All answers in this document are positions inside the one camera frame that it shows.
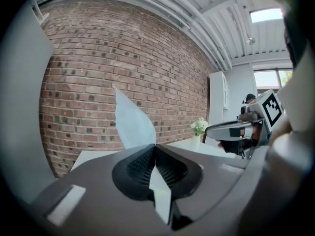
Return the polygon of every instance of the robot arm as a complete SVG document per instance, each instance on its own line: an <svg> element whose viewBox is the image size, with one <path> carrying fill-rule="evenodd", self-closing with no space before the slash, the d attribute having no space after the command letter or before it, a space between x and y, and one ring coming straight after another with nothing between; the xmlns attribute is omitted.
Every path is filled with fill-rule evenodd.
<svg viewBox="0 0 315 236"><path fill-rule="evenodd" d="M273 90L241 108L236 121L210 126L206 135L220 140L226 152L250 159L256 147L268 144L270 135L283 117L283 111Z"/></svg>

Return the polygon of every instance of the white paper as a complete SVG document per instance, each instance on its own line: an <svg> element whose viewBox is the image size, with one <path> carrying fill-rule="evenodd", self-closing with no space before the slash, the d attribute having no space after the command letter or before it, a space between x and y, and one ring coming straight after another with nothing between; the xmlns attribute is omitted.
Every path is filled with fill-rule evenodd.
<svg viewBox="0 0 315 236"><path fill-rule="evenodd" d="M147 115L117 88L115 92L116 128L125 149L156 144L156 131Z"/></svg>
<svg viewBox="0 0 315 236"><path fill-rule="evenodd" d="M156 212L167 224L171 209L172 193L156 167L152 170L149 188L154 192Z"/></svg>

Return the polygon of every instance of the vase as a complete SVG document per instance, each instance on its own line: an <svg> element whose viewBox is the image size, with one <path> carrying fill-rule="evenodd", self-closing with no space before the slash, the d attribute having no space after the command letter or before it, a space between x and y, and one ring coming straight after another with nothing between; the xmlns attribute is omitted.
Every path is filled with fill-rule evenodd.
<svg viewBox="0 0 315 236"><path fill-rule="evenodd" d="M193 135L191 138L191 150L197 152L200 146L200 135Z"/></svg>

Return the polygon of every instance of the skylight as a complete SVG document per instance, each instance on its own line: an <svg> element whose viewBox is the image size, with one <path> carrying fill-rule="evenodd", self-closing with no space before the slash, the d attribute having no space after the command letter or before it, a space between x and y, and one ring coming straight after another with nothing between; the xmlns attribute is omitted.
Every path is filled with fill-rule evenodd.
<svg viewBox="0 0 315 236"><path fill-rule="evenodd" d="M254 11L250 14L253 23L283 18L282 11L279 8Z"/></svg>

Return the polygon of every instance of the ceiling light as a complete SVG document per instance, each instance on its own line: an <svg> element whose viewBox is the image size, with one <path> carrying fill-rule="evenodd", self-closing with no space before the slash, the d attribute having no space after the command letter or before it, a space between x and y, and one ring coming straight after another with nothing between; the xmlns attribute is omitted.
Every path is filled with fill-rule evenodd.
<svg viewBox="0 0 315 236"><path fill-rule="evenodd" d="M248 40L246 41L246 43L248 43L249 45L253 45L255 42L256 40L253 37L249 37Z"/></svg>
<svg viewBox="0 0 315 236"><path fill-rule="evenodd" d="M250 13L250 15L253 23L274 19L282 19L284 17L281 9L279 8L253 11Z"/></svg>

